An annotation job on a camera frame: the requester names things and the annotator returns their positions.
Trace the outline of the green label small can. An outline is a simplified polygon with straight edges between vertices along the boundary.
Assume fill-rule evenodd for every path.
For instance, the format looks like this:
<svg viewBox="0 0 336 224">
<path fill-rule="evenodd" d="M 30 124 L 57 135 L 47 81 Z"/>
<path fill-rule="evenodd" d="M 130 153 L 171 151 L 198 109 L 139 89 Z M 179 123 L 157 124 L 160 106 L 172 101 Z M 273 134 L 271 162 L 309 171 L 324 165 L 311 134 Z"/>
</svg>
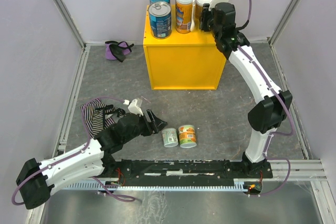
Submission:
<svg viewBox="0 0 336 224">
<path fill-rule="evenodd" d="M 164 147 L 178 146 L 177 131 L 175 128 L 166 128 L 162 130 Z"/>
</svg>

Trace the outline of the orange can with spoon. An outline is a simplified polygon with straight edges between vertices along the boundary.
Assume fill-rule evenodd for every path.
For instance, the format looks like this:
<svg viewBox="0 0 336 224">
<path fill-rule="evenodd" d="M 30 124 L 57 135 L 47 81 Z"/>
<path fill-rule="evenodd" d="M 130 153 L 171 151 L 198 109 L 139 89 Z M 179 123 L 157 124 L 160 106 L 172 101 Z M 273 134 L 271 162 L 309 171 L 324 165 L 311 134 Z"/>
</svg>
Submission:
<svg viewBox="0 0 336 224">
<path fill-rule="evenodd" d="M 176 30 L 180 34 L 191 31 L 194 0 L 175 0 Z"/>
</svg>

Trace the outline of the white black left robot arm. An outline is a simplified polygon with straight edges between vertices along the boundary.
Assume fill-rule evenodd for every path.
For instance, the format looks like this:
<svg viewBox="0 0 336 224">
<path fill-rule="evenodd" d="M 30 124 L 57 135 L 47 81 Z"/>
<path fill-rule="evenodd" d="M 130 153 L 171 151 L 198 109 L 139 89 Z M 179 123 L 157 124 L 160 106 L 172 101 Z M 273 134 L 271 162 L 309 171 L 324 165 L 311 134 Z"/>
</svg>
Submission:
<svg viewBox="0 0 336 224">
<path fill-rule="evenodd" d="M 79 147 L 43 161 L 27 160 L 12 195 L 13 205 L 34 209 L 68 185 L 114 169 L 113 153 L 138 136 L 158 134 L 167 126 L 151 110 L 147 115 L 126 113 Z"/>
</svg>

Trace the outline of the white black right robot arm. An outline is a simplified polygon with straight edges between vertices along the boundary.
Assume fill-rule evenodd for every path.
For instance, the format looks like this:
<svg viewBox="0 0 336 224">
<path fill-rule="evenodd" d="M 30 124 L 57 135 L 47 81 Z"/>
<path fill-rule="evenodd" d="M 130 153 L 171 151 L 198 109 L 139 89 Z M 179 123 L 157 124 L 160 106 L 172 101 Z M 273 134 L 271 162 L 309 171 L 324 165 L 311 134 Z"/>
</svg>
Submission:
<svg viewBox="0 0 336 224">
<path fill-rule="evenodd" d="M 256 105 L 247 115 L 252 132 L 242 164 L 245 170 L 256 170 L 266 163 L 270 141 L 278 134 L 282 122 L 293 121 L 289 113 L 292 94 L 282 91 L 263 69 L 249 40 L 236 26 L 235 17 L 233 4 L 204 4 L 199 28 L 212 33 L 217 49 L 238 70 L 252 92 Z"/>
</svg>

